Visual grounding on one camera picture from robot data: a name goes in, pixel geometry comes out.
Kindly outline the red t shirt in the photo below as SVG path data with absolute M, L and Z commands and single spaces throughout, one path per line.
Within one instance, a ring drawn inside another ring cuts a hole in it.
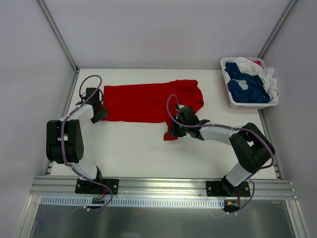
M 169 110 L 176 116 L 175 105 L 190 106 L 194 112 L 204 105 L 203 94 L 196 80 L 175 80 L 167 83 L 105 86 L 104 101 L 107 121 L 163 123 L 171 129 L 172 119 L 166 103 L 170 95 Z

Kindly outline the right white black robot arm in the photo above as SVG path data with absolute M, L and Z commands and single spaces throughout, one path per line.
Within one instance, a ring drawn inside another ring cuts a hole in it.
M 176 105 L 175 109 L 177 114 L 172 117 L 169 136 L 188 134 L 198 140 L 212 140 L 232 147 L 238 162 L 221 179 L 220 192 L 225 195 L 237 193 L 242 182 L 266 168 L 268 160 L 274 163 L 275 149 L 255 124 L 230 127 L 198 119 L 190 106 Z

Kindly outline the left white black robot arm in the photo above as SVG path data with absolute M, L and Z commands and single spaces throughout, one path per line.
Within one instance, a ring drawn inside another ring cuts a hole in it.
M 104 186 L 102 173 L 86 158 L 82 128 L 100 122 L 108 112 L 103 106 L 100 89 L 87 88 L 80 98 L 69 115 L 47 122 L 46 156 L 49 161 L 70 168 L 80 181 L 86 181 L 86 188 L 91 193 L 99 193 Z

